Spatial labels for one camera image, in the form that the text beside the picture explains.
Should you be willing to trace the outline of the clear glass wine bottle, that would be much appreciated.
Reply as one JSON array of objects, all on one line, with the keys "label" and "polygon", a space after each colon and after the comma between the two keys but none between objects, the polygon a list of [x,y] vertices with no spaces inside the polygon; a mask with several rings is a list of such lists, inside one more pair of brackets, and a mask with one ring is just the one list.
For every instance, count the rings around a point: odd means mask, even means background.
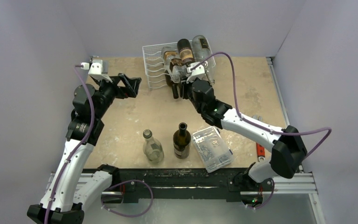
[{"label": "clear glass wine bottle", "polygon": [[[201,62],[207,57],[212,55],[212,51],[209,46],[209,42],[203,35],[197,35],[192,39],[193,55],[197,62]],[[203,63],[205,70],[215,71],[215,60],[213,57],[209,58]]]}]

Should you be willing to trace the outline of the square clear liquor bottle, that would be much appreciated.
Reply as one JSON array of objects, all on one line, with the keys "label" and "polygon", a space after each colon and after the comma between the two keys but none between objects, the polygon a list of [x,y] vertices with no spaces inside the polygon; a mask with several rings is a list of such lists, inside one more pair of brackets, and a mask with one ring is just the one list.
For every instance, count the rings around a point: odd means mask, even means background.
[{"label": "square clear liquor bottle", "polygon": [[173,83],[179,83],[185,75],[186,66],[178,52],[175,51],[174,48],[165,46],[161,50],[161,58],[164,61],[163,67],[170,76],[170,80]]}]

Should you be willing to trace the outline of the dark brown wine bottle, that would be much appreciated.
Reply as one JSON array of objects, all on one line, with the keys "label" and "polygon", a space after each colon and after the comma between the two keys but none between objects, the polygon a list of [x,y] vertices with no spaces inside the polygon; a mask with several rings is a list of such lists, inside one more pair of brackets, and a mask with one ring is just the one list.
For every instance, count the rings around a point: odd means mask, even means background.
[{"label": "dark brown wine bottle", "polygon": [[173,134],[173,146],[175,156],[185,159],[190,153],[191,134],[187,131],[187,124],[181,122],[178,130]]}]

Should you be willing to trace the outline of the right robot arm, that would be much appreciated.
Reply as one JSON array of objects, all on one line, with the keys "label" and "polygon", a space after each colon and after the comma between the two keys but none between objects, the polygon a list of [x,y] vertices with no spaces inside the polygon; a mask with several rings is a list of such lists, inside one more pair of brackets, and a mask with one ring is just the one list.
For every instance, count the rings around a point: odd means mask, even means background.
[{"label": "right robot arm", "polygon": [[196,79],[180,86],[180,96],[191,101],[203,120],[214,127],[240,134],[264,147],[271,157],[251,165],[244,173],[243,184],[249,190],[261,182],[280,176],[291,179],[307,150],[299,131],[293,126],[272,126],[246,116],[231,105],[218,100],[206,80]]}]

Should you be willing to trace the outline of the olive green wine bottle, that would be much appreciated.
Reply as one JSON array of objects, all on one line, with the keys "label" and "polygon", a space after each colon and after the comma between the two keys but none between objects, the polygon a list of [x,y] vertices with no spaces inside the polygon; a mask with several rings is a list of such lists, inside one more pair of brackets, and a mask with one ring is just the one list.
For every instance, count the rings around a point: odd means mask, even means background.
[{"label": "olive green wine bottle", "polygon": [[195,63],[196,60],[193,55],[193,50],[188,39],[180,39],[177,42],[177,48],[179,57],[181,58],[185,69],[189,67],[192,63]]}]

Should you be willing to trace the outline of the dark green wine bottle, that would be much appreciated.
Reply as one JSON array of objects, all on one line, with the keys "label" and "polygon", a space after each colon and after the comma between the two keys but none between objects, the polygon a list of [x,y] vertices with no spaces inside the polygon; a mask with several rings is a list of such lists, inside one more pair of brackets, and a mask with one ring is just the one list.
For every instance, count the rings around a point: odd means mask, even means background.
[{"label": "dark green wine bottle", "polygon": [[166,84],[171,87],[173,98],[178,99],[178,83],[180,81],[180,75],[178,73],[171,74],[168,70],[165,70],[164,75]]}]

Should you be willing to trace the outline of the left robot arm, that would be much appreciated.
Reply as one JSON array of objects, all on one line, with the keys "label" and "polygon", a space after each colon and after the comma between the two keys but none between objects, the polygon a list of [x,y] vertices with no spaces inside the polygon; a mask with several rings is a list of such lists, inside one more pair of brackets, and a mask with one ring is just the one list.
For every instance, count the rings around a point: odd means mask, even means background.
[{"label": "left robot arm", "polygon": [[78,186],[84,165],[104,128],[102,117],[114,99],[135,98],[142,82],[139,77],[129,78],[123,73],[110,79],[95,79],[97,88],[83,83],[74,90],[74,109],[58,169],[43,198],[27,211],[35,223],[80,224],[85,211],[103,190],[119,188],[120,178],[115,175],[118,169],[110,165],[102,165],[89,181]]}]

